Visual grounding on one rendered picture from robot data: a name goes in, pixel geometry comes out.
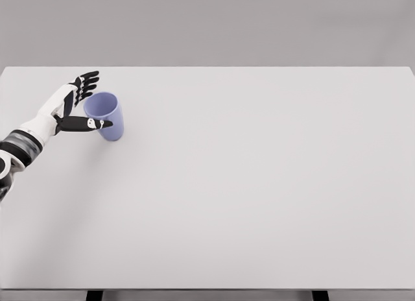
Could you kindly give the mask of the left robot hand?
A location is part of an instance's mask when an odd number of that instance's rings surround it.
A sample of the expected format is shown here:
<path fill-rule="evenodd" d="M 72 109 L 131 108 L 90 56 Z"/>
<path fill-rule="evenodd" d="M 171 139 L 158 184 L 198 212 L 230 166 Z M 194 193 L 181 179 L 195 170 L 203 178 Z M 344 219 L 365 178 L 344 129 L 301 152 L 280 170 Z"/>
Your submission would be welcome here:
<path fill-rule="evenodd" d="M 113 122 L 91 117 L 72 116 L 80 102 L 91 97 L 99 81 L 99 71 L 90 71 L 64 84 L 40 108 L 55 122 L 53 135 L 64 132 L 92 132 L 113 126 Z"/>

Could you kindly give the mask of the lavender blue cup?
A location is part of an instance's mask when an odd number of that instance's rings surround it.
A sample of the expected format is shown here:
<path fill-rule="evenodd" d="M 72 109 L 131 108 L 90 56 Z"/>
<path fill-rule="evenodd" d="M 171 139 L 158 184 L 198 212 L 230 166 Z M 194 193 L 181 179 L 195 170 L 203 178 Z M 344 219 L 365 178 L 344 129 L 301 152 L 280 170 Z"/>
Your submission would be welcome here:
<path fill-rule="evenodd" d="M 108 92 L 94 93 L 86 99 L 84 111 L 88 117 L 113 123 L 112 126 L 98 130 L 105 140 L 117 141 L 123 136 L 123 113 L 116 95 Z"/>

